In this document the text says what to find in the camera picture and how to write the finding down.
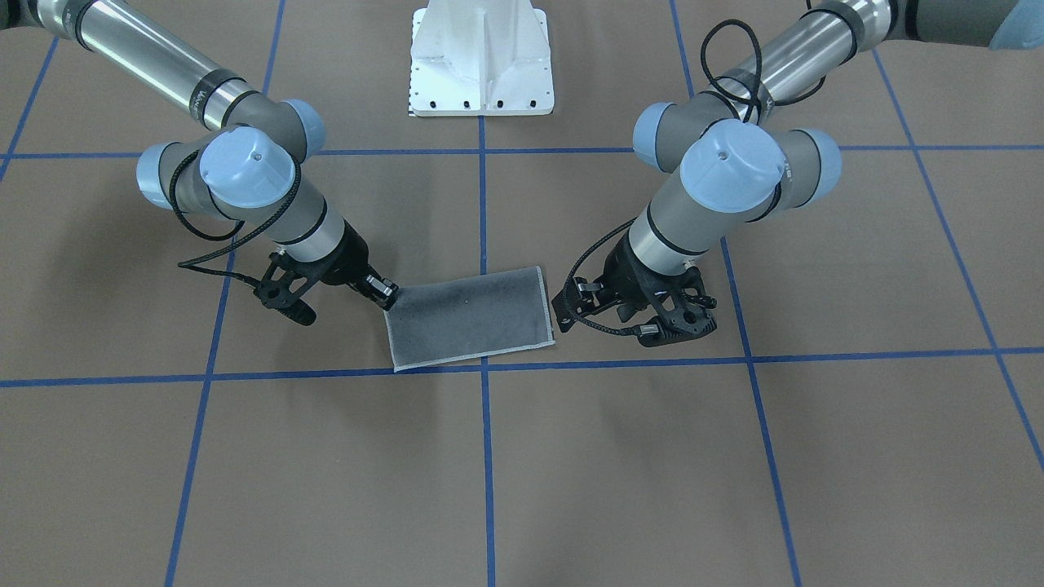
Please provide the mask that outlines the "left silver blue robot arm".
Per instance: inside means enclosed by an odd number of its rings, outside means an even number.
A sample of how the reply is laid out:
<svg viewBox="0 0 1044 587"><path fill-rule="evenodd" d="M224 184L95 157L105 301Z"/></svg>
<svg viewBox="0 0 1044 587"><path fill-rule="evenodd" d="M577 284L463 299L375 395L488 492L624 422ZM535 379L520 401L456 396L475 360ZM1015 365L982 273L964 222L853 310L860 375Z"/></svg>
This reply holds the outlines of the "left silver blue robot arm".
<svg viewBox="0 0 1044 587"><path fill-rule="evenodd" d="M603 274L567 275L551 305L560 331L575 324L643 346L715 331L716 300L697 266L728 232L817 201L838 185L843 157L824 131L772 133L776 108L812 96L825 77L886 40L992 50L1042 44L1040 1L824 1L778 38L716 77L688 103L646 108L633 131L636 156L667 174L630 222ZM615 309L622 326L593 316Z"/></svg>

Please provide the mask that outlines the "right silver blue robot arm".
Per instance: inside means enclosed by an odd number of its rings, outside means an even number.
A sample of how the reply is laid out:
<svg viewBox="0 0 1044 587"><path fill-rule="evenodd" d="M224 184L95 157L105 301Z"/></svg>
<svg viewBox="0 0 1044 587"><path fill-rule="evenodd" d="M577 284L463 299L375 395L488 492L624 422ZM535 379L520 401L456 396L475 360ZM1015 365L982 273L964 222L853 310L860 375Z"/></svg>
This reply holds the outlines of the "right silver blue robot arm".
<svg viewBox="0 0 1044 587"><path fill-rule="evenodd" d="M395 304L398 287L369 264L365 239L303 177L325 144L313 107L276 103L123 1L4 1L2 28L19 27L111 60L208 130L197 141L150 146L135 167L149 203L221 244L182 268L246 284L299 324L316 319L303 300L316 284L349 286L382 309Z"/></svg>

